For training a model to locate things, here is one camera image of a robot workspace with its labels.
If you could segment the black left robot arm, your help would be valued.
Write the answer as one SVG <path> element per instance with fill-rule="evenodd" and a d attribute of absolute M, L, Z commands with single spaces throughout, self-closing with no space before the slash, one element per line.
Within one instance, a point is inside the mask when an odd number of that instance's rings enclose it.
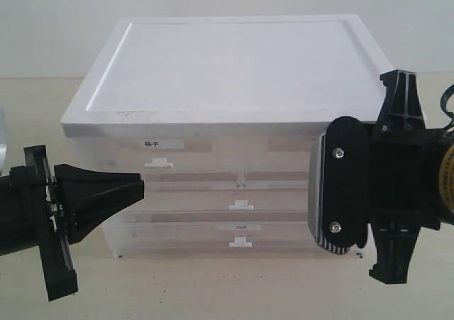
<path fill-rule="evenodd" d="M 78 292 L 70 246 L 143 200 L 138 173 L 51 167 L 45 145 L 24 148 L 25 163 L 1 177 L 1 254 L 37 247 L 49 301 Z"/>

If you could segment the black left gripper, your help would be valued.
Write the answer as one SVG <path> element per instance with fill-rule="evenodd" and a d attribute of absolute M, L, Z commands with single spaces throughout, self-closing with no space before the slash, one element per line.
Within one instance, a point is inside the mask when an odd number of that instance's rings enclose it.
<path fill-rule="evenodd" d="M 23 149 L 25 164 L 9 173 L 9 251 L 38 247 L 48 300 L 78 291 L 77 273 L 59 218 L 44 145 Z M 81 242 L 97 226 L 144 199 L 138 173 L 97 172 L 68 164 L 54 166 L 64 204 L 74 215 L 72 242 Z"/>

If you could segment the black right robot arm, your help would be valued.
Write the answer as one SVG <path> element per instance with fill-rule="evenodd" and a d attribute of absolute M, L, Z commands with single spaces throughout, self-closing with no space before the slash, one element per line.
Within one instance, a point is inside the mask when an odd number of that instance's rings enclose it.
<path fill-rule="evenodd" d="M 416 74 L 380 75 L 385 97 L 372 127 L 368 221 L 376 248 L 371 278 L 407 282 L 421 229 L 453 224 L 453 122 L 427 128 Z"/>

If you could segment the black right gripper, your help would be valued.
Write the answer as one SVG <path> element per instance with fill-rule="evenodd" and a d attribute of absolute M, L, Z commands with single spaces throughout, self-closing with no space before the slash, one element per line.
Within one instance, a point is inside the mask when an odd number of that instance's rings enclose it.
<path fill-rule="evenodd" d="M 368 192 L 377 261 L 369 275 L 401 285 L 407 282 L 421 229 L 441 227 L 441 203 L 427 190 L 423 175 L 430 149 L 443 132 L 426 127 L 415 73 L 392 70 L 380 81 L 386 92 L 372 130 Z"/>

